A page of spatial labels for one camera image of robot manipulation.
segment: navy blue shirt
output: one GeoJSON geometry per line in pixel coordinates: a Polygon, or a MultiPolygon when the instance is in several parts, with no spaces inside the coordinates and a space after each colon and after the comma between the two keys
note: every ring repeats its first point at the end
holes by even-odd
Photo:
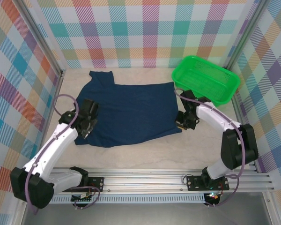
{"type": "Polygon", "coordinates": [[[98,122],[92,133],[76,145],[90,144],[112,147],[137,144],[181,132],[175,124],[178,113],[174,83],[149,85],[119,85],[112,72],[93,72],[77,97],[99,104],[98,122]]]}

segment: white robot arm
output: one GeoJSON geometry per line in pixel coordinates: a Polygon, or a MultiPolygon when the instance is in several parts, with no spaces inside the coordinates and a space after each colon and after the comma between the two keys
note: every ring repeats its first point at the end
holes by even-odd
{"type": "Polygon", "coordinates": [[[240,131],[244,140],[245,163],[247,164],[258,158],[255,134],[250,124],[242,125],[222,113],[223,116],[229,120],[228,122],[214,111],[215,106],[209,99],[206,97],[197,99],[191,90],[184,91],[181,96],[203,102],[204,105],[186,101],[181,98],[185,112],[179,111],[177,115],[176,124],[179,127],[183,129],[195,129],[199,121],[204,120],[222,133],[221,157],[213,165],[204,168],[202,171],[201,179],[206,189],[213,189],[218,186],[220,180],[225,181],[224,176],[226,174],[242,164],[243,155],[241,144],[239,143],[235,128],[240,131]]]}
{"type": "MultiPolygon", "coordinates": [[[[182,96],[195,99],[192,91],[185,91],[182,96]]],[[[207,98],[200,98],[199,101],[211,106],[212,109],[215,108],[207,98]]],[[[209,107],[185,100],[182,100],[182,103],[186,112],[179,111],[177,115],[176,124],[179,127],[183,129],[195,129],[198,122],[204,120],[213,128],[223,133],[221,158],[213,165],[203,169],[201,175],[202,184],[204,184],[205,189],[212,189],[218,186],[219,180],[225,180],[224,176],[227,173],[241,165],[242,154],[237,141],[237,134],[230,122],[224,120],[209,107]]],[[[29,195],[32,204],[40,209],[44,208],[50,202],[54,194],[58,194],[71,187],[87,186],[88,172],[78,167],[71,167],[67,172],[59,175],[50,174],[68,145],[78,136],[85,138],[92,131],[96,124],[97,109],[98,105],[96,103],[86,100],[79,110],[78,117],[73,125],[56,139],[56,135],[72,121],[74,112],[68,111],[61,116],[59,124],[47,143],[52,139],[55,139],[55,141],[52,142],[50,147],[41,156],[37,165],[35,164],[35,160],[43,151],[44,147],[22,169],[14,168],[12,170],[10,178],[15,197],[26,201],[24,184],[28,172],[32,167],[34,169],[29,180],[29,195]]],[[[258,152],[253,128],[249,124],[241,125],[232,120],[231,122],[242,133],[246,149],[245,162],[249,163],[257,159],[258,152]]]]}
{"type": "Polygon", "coordinates": [[[24,184],[32,168],[33,171],[29,180],[29,195],[32,204],[39,209],[44,208],[55,194],[72,187],[88,185],[89,173],[81,168],[71,167],[68,171],[58,175],[51,175],[51,171],[71,142],[78,136],[86,138],[89,135],[97,121],[97,110],[97,103],[85,100],[72,126],[57,138],[56,135],[63,131],[73,120],[75,112],[67,111],[61,116],[52,136],[37,155],[22,169],[15,167],[12,170],[10,179],[16,198],[26,201],[24,184]],[[53,139],[55,140],[45,150],[45,146],[53,139]],[[42,156],[36,163],[36,159],[41,153],[42,156]]]}

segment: green basket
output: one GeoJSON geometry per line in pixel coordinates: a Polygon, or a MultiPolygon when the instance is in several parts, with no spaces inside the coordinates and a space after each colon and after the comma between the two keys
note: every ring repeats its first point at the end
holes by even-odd
{"type": "Polygon", "coordinates": [[[215,106],[228,103],[240,84],[239,77],[197,56],[187,56],[173,71],[178,88],[192,90],[199,98],[209,98],[215,106]]]}

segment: plaid wall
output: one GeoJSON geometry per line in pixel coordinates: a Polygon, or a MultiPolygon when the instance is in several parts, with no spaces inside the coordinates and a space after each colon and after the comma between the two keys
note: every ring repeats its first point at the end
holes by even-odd
{"type": "Polygon", "coordinates": [[[272,0],[238,59],[237,100],[253,125],[260,166],[269,172],[281,207],[281,0],[272,0]]]}
{"type": "Polygon", "coordinates": [[[61,62],[61,60],[60,60],[60,58],[59,58],[59,56],[58,56],[58,54],[57,54],[57,52],[56,52],[56,50],[55,50],[53,44],[52,44],[52,41],[51,41],[50,38],[48,37],[48,34],[47,34],[47,32],[45,31],[45,29],[44,29],[42,23],[40,22],[40,20],[39,20],[39,18],[38,18],[38,16],[37,16],[37,13],[35,12],[34,8],[32,7],[32,4],[31,4],[30,0],[23,0],[23,1],[24,1],[24,3],[26,4],[26,6],[28,7],[31,16],[33,17],[33,19],[34,19],[35,22],[37,23],[37,25],[38,25],[38,27],[39,27],[41,33],[43,34],[43,37],[45,38],[45,40],[46,40],[48,46],[50,47],[50,49],[51,49],[51,51],[52,51],[52,53],[53,53],[53,55],[54,55],[56,61],[58,62],[59,66],[60,66],[62,69],[66,69],[66,65],[64,65],[64,64],[61,62]]]}
{"type": "Polygon", "coordinates": [[[245,29],[247,28],[247,26],[248,26],[248,24],[249,24],[249,21],[250,21],[250,19],[252,18],[253,14],[254,14],[254,12],[255,12],[255,9],[257,8],[259,2],[260,2],[260,0],[254,0],[254,3],[252,4],[252,6],[251,6],[251,8],[250,8],[249,13],[248,13],[246,19],[244,20],[244,23],[243,23],[241,29],[239,30],[239,33],[237,34],[237,37],[236,37],[236,39],[235,39],[235,41],[234,41],[234,43],[233,43],[233,46],[232,46],[231,49],[230,49],[230,52],[229,52],[229,54],[228,54],[228,57],[226,58],[226,61],[225,61],[225,63],[224,63],[224,67],[226,67],[226,66],[228,65],[228,63],[229,63],[229,61],[230,61],[230,59],[231,59],[231,56],[232,56],[232,54],[234,53],[235,48],[237,47],[237,45],[238,45],[238,43],[239,43],[239,41],[240,41],[240,38],[242,37],[242,35],[243,35],[245,29]]]}
{"type": "MultiPolygon", "coordinates": [[[[56,49],[61,49],[66,67],[173,68],[187,55],[197,55],[219,64],[230,51],[227,45],[243,16],[244,7],[253,1],[37,2],[45,23],[51,28],[49,32],[53,33],[51,41],[57,42],[57,46],[52,46],[53,52],[57,56],[56,49]]],[[[30,0],[26,0],[26,4],[44,30],[30,0]]]]}
{"type": "Polygon", "coordinates": [[[0,225],[15,210],[9,174],[32,158],[58,76],[11,0],[0,0],[0,225]]]}

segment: purple cable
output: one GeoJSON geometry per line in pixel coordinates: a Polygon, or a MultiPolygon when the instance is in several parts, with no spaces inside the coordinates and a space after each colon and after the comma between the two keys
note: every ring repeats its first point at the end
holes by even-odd
{"type": "Polygon", "coordinates": [[[88,207],[94,205],[94,204],[96,203],[96,201],[98,201],[98,199],[99,199],[99,197],[100,197],[100,189],[97,188],[97,187],[94,187],[94,186],[72,187],[72,188],[70,188],[70,189],[73,190],[73,189],[82,189],[82,188],[94,189],[94,190],[96,190],[96,191],[98,192],[98,196],[97,196],[97,198],[96,198],[92,203],[87,204],[85,207],[78,207],[78,206],[76,205],[76,202],[77,202],[78,200],[75,200],[75,201],[74,201],[74,206],[76,207],[76,209],[80,209],[80,210],[87,209],[88,207]]]}
{"type": "MultiPolygon", "coordinates": [[[[69,125],[67,125],[66,128],[64,128],[60,133],[58,133],[55,138],[52,138],[48,144],[44,147],[44,149],[40,152],[40,154],[38,155],[38,157],[36,158],[35,162],[34,162],[34,165],[37,164],[40,160],[40,158],[42,157],[42,155],[45,153],[45,151],[48,149],[48,147],[55,141],[59,138],[59,136],[61,136],[68,128],[71,127],[71,125],[74,123],[74,121],[77,119],[78,117],[78,112],[79,112],[79,107],[78,107],[78,103],[76,101],[75,98],[73,98],[72,96],[70,95],[67,95],[67,94],[60,94],[60,95],[57,95],[54,100],[53,100],[53,108],[54,110],[57,112],[58,115],[61,115],[60,112],[57,111],[56,107],[55,107],[55,104],[56,104],[56,100],[59,98],[59,97],[62,97],[62,96],[65,96],[65,97],[69,97],[70,99],[72,99],[74,101],[74,104],[76,106],[76,113],[75,113],[75,116],[74,118],[72,119],[72,121],[69,123],[69,125]]],[[[31,174],[35,168],[35,166],[32,166],[31,169],[29,170],[28,172],[28,175],[27,175],[27,178],[26,178],[26,181],[25,181],[25,197],[26,197],[26,202],[28,204],[28,207],[30,208],[30,210],[33,212],[34,215],[37,214],[37,211],[38,209],[34,209],[33,206],[32,206],[32,203],[31,203],[31,199],[30,199],[30,196],[29,196],[29,191],[28,191],[28,183],[29,183],[29,180],[30,180],[30,177],[31,177],[31,174]]]]}
{"type": "Polygon", "coordinates": [[[232,192],[232,194],[230,195],[229,198],[225,199],[223,202],[217,204],[216,206],[221,206],[223,205],[224,203],[226,203],[229,199],[231,199],[231,197],[235,194],[235,192],[237,191],[238,189],[238,186],[239,186],[239,177],[243,174],[244,172],[244,165],[245,165],[245,148],[244,148],[244,140],[243,140],[243,137],[239,131],[239,129],[237,128],[237,126],[227,117],[225,116],[221,111],[219,111],[217,108],[215,107],[211,107],[210,105],[208,104],[205,104],[203,102],[200,102],[200,101],[197,101],[197,100],[194,100],[194,99],[190,99],[190,98],[187,98],[187,97],[183,97],[181,95],[179,95],[177,93],[178,90],[181,90],[181,91],[184,91],[183,89],[181,88],[177,88],[175,89],[175,94],[179,97],[179,98],[182,98],[186,101],[189,101],[189,102],[194,102],[194,103],[197,103],[197,104],[200,104],[200,105],[203,105],[213,111],[215,111],[217,114],[219,114],[222,118],[224,118],[228,123],[230,123],[232,125],[232,127],[235,129],[235,131],[237,132],[237,135],[239,137],[239,140],[240,140],[240,144],[241,144],[241,147],[242,147],[242,166],[240,168],[240,171],[238,173],[238,175],[236,174],[229,174],[227,175],[227,177],[231,178],[231,179],[237,179],[237,185],[236,185],[236,188],[234,189],[234,191],[232,192]]]}

